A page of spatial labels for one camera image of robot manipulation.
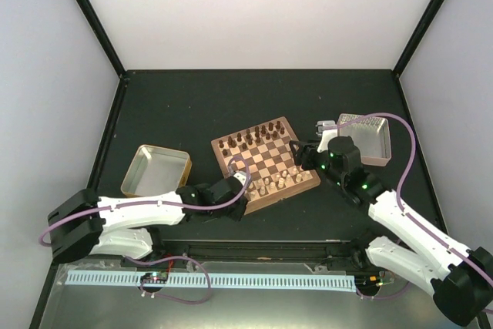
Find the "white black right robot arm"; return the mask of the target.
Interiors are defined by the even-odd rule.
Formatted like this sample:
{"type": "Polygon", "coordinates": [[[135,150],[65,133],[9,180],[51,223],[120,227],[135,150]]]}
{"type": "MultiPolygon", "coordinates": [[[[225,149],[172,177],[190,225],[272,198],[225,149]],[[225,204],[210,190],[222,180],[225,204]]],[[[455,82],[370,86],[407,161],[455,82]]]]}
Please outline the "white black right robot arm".
{"type": "Polygon", "coordinates": [[[492,255],[454,240],[408,206],[361,162],[349,136],[328,142],[290,141],[294,162],[324,175],[349,204],[365,212],[401,241],[375,237],[350,250],[360,270],[391,270],[429,294],[438,310],[465,327],[492,302],[492,255]]]}

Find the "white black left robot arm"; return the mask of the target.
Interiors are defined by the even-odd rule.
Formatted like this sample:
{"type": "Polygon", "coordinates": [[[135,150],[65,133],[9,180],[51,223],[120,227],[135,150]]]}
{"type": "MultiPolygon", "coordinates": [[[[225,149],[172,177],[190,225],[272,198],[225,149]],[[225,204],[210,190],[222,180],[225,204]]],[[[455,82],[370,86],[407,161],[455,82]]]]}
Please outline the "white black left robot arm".
{"type": "Polygon", "coordinates": [[[236,172],[210,185],[181,186],[157,196],[112,198],[84,189],[47,217],[39,243],[52,251],[57,264],[89,255],[122,255],[160,265],[166,249],[158,243],[157,226],[178,226],[221,217],[239,221],[248,199],[251,178],[236,172]]]}

